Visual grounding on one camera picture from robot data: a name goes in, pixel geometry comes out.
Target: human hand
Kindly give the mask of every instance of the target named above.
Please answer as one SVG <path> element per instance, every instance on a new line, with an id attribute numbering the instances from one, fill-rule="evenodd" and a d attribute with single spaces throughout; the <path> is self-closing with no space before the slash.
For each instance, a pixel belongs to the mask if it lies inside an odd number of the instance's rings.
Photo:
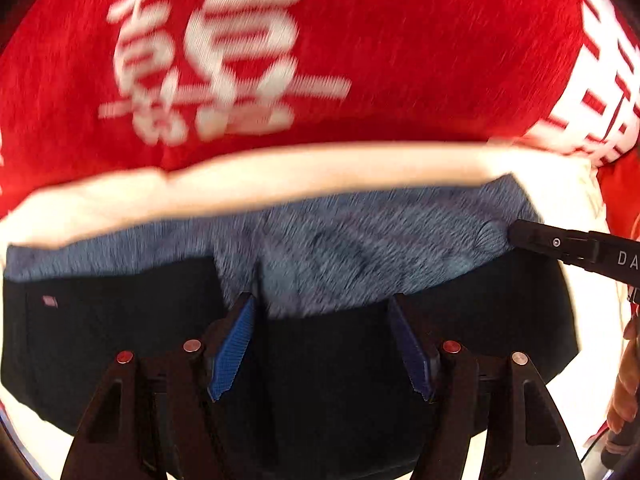
<path id="1" fill-rule="evenodd" d="M 640 384 L 640 362 L 636 338 L 638 337 L 638 313 L 631 318 L 624 331 L 624 338 L 629 340 L 625 352 L 622 355 L 616 387 L 611 399 L 607 423 L 614 433 L 620 433 L 625 422 L 632 422 L 638 412 L 638 400 L 636 392 Z"/>

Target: metal pin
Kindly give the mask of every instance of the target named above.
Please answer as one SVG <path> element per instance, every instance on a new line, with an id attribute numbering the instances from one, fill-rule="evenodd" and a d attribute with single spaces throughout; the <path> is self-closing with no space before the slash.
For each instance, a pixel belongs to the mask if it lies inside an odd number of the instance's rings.
<path id="1" fill-rule="evenodd" d="M 182 345 L 182 349 L 185 352 L 191 353 L 191 352 L 197 352 L 198 350 L 200 350 L 201 346 L 202 346 L 202 343 L 197 339 L 189 339 L 188 341 L 185 341 L 184 345 Z"/>
<path id="2" fill-rule="evenodd" d="M 513 354 L 511 354 L 511 359 L 514 363 L 520 366 L 524 366 L 529 362 L 529 358 L 522 352 L 514 352 Z"/>
<path id="3" fill-rule="evenodd" d="M 119 362 L 121 365 L 125 365 L 129 363 L 132 359 L 133 359 L 133 352 L 129 350 L 123 350 L 116 357 L 116 361 Z"/>
<path id="4" fill-rule="evenodd" d="M 462 350 L 462 345 L 457 341 L 445 341 L 442 344 L 442 349 L 447 354 L 457 354 Z"/>

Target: pink tag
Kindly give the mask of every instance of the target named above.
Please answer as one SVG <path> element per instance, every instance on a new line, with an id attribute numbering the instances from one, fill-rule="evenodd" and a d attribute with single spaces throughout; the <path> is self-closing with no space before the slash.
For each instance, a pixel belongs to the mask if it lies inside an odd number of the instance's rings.
<path id="1" fill-rule="evenodd" d="M 58 307 L 58 300 L 56 300 L 56 298 L 54 298 L 53 296 L 43 296 L 42 302 L 45 304 L 45 306 L 54 306 L 56 308 Z"/>

